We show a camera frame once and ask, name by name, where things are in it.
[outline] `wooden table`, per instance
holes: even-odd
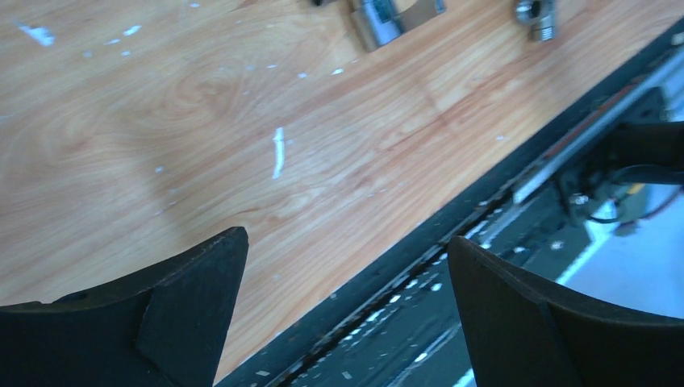
[[[548,44],[513,1],[448,0],[368,54],[345,1],[5,0],[0,302],[245,226],[220,379],[684,15],[557,2]],[[52,45],[27,34],[41,26]]]

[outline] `wire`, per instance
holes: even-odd
[[[677,200],[677,198],[679,198],[679,195],[681,195],[682,193],[684,193],[684,185],[680,186],[662,204],[660,204],[658,207],[656,207],[651,212],[644,214],[644,216],[642,216],[640,219],[641,220],[648,220],[648,219],[651,219],[651,218],[655,217],[656,215],[660,214],[667,207],[671,206],[672,203],[674,203],[674,201]]]

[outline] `white paint fleck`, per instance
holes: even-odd
[[[684,32],[679,32],[678,34],[672,35],[670,43],[673,46],[681,46],[682,44],[684,44]]]
[[[140,26],[140,25],[128,28],[126,31],[123,32],[123,35],[124,36],[131,36],[131,35],[135,34],[137,31],[139,31],[140,28],[142,28],[142,26]]]
[[[428,357],[428,354],[423,352],[420,355],[418,355],[418,357],[416,357],[415,360],[413,360],[413,362],[420,363],[421,361],[425,360],[426,357]]]
[[[280,177],[282,167],[285,166],[285,131],[282,127],[276,129],[273,143],[276,146],[276,164],[273,167],[273,179]]]
[[[380,316],[380,314],[381,314],[383,311],[384,311],[384,309],[378,310],[377,312],[371,314],[365,321],[367,321],[367,322],[369,322],[369,323],[372,323],[373,321],[375,321],[375,320]]]
[[[55,43],[55,36],[48,30],[47,27],[36,27],[31,28],[28,25],[15,20],[15,25],[19,27],[20,30],[26,32],[31,38],[35,39],[42,46],[48,47]]]

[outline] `screw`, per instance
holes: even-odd
[[[582,195],[581,193],[573,193],[570,196],[570,204],[574,204],[575,206],[583,206],[588,202],[589,197],[586,195]]]
[[[565,242],[562,240],[555,240],[551,243],[551,250],[561,250],[565,246]]]

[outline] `metal clamp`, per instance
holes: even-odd
[[[368,51],[397,39],[402,34],[446,11],[443,0],[418,0],[399,13],[392,0],[350,0],[352,21]]]
[[[518,23],[531,27],[532,39],[537,42],[556,37],[555,0],[519,0],[515,18]]]

